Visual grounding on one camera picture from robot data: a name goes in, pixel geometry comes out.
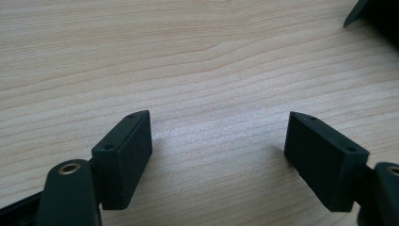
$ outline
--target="black plastic block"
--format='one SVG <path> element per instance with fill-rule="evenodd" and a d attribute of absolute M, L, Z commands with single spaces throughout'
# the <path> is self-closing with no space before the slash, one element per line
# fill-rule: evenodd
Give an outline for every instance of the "black plastic block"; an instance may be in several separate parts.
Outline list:
<path fill-rule="evenodd" d="M 369 152 L 315 117 L 291 112 L 284 154 L 329 211 L 352 209 L 353 180 Z"/>
<path fill-rule="evenodd" d="M 92 165 L 106 186 L 104 210 L 125 209 L 152 154 L 150 112 L 126 116 L 92 150 Z"/>

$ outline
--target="black plastic piece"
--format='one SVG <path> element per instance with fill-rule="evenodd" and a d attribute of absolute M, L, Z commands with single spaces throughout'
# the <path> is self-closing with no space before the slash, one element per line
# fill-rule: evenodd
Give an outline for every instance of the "black plastic piece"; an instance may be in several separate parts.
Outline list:
<path fill-rule="evenodd" d="M 125 209 L 152 154 L 150 112 L 126 116 L 91 152 L 94 169 L 104 175 L 103 209 Z"/>
<path fill-rule="evenodd" d="M 352 209 L 352 183 L 369 153 L 315 117 L 292 112 L 284 153 L 323 205 Z"/>
<path fill-rule="evenodd" d="M 0 225 L 33 226 L 39 210 L 41 192 L 0 210 Z"/>
<path fill-rule="evenodd" d="M 42 192 L 1 209 L 0 225 L 101 225 L 98 205 L 126 208 L 151 154 L 150 112 L 128 115 L 92 149 L 89 161 L 55 166 Z"/>
<path fill-rule="evenodd" d="M 397 0 L 359 0 L 343 25 L 348 26 L 358 18 L 364 18 L 398 48 L 398 11 L 399 1 Z"/>
<path fill-rule="evenodd" d="M 88 161 L 75 159 L 50 170 L 36 225 L 102 225 Z"/>
<path fill-rule="evenodd" d="M 375 201 L 384 225 L 399 225 L 399 165 L 375 166 Z"/>
<path fill-rule="evenodd" d="M 361 208 L 360 226 L 399 225 L 399 165 L 367 165 L 369 152 L 313 116 L 291 112 L 284 154 L 330 211 Z"/>

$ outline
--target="black plastic part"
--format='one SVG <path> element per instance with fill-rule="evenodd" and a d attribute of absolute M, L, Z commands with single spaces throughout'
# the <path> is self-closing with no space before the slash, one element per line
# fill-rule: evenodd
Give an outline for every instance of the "black plastic part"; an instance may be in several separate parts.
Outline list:
<path fill-rule="evenodd" d="M 369 152 L 315 117 L 291 112 L 284 154 L 329 211 L 351 211 L 354 179 Z"/>
<path fill-rule="evenodd" d="M 106 186 L 103 209 L 125 209 L 152 154 L 150 112 L 126 116 L 91 152 L 92 167 L 103 174 L 100 186 Z"/>
<path fill-rule="evenodd" d="M 364 18 L 396 48 L 399 47 L 399 1 L 359 0 L 344 22 L 344 26 Z"/>
<path fill-rule="evenodd" d="M 384 225 L 399 225 L 399 165 L 375 166 L 375 201 Z"/>
<path fill-rule="evenodd" d="M 88 161 L 70 160 L 50 170 L 36 225 L 102 225 Z"/>
<path fill-rule="evenodd" d="M 33 226 L 39 210 L 41 192 L 0 210 L 0 225 Z"/>

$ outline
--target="wooden table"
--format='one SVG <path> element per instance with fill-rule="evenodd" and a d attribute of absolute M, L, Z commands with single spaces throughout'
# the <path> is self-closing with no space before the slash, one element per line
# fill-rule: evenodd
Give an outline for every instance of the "wooden table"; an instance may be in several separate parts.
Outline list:
<path fill-rule="evenodd" d="M 0 3 L 0 207 L 125 115 L 153 155 L 111 225 L 356 225 L 283 156 L 290 111 L 399 163 L 399 54 L 356 0 Z"/>

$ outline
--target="light wood surface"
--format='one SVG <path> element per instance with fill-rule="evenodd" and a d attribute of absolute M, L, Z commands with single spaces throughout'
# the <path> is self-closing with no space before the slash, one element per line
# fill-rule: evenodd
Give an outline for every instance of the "light wood surface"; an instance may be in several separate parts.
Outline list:
<path fill-rule="evenodd" d="M 117 225 L 356 225 L 289 166 L 289 112 L 399 163 L 399 53 L 356 0 L 0 2 L 0 207 L 125 115 L 153 155 Z"/>

